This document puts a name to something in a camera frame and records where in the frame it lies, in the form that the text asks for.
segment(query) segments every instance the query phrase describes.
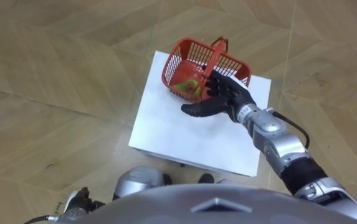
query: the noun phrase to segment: cable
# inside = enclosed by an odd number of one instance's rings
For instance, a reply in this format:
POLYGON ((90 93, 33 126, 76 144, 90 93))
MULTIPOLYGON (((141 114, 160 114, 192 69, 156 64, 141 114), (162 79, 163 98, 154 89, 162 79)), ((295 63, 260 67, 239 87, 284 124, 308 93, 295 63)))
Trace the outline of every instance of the cable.
POLYGON ((36 223, 36 222, 41 222, 41 221, 48 221, 49 215, 43 215, 40 217, 35 217, 27 222, 25 222, 24 224, 31 224, 31 223, 36 223))
POLYGON ((295 127, 297 130, 299 130, 305 137, 305 145, 304 147, 306 149, 308 149, 308 147, 310 146, 310 136, 308 135, 308 133, 302 128, 300 127, 298 124, 294 123, 293 121, 291 121, 289 118, 285 117, 284 115, 280 114, 277 111, 272 112, 272 115, 274 115, 276 118, 281 119, 282 121, 292 125, 293 127, 295 127))

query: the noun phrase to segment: red plastic basket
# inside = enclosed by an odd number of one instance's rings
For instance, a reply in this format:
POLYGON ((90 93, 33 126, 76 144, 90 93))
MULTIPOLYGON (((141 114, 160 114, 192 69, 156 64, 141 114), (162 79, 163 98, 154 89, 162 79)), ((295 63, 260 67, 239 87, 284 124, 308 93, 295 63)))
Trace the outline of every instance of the red plastic basket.
POLYGON ((205 84, 213 69, 225 76, 235 75, 249 86, 250 67, 227 52, 228 40, 223 37, 211 45, 182 39, 167 59, 162 81, 174 94, 193 103, 209 98, 205 84))

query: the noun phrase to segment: white table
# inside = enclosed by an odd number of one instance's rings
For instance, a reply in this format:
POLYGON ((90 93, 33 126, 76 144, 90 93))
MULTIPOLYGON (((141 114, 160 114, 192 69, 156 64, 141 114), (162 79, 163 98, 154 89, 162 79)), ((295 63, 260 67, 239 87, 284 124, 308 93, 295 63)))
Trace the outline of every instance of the white table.
MULTIPOLYGON (((260 152, 241 124, 228 115, 193 118, 181 112, 182 98, 161 81, 168 54, 155 52, 129 146, 152 156, 254 177, 260 152)), ((249 91, 267 107, 271 80, 252 75, 249 91)))

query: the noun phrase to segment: parquet floor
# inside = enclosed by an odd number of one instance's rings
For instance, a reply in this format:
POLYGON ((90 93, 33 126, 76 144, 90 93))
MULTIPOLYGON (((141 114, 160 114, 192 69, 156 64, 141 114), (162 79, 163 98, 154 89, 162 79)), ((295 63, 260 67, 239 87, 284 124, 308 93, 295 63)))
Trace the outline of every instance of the parquet floor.
MULTIPOLYGON (((84 185, 110 201, 140 164, 194 182, 203 170, 128 138, 153 52, 220 35, 357 198, 357 0, 0 0, 0 224, 54 213, 84 185)), ((216 176, 285 191, 264 159, 256 178, 216 176)))

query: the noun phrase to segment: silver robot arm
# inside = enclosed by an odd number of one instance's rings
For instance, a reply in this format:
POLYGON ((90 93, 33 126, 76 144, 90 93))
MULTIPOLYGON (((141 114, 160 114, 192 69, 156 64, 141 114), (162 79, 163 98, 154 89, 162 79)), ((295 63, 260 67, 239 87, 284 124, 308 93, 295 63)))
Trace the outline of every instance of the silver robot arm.
POLYGON ((284 121, 271 109, 254 104, 241 107, 236 119, 265 155, 274 172, 296 198, 315 202, 357 219, 357 201, 335 179, 328 177, 299 138, 287 131, 284 121))

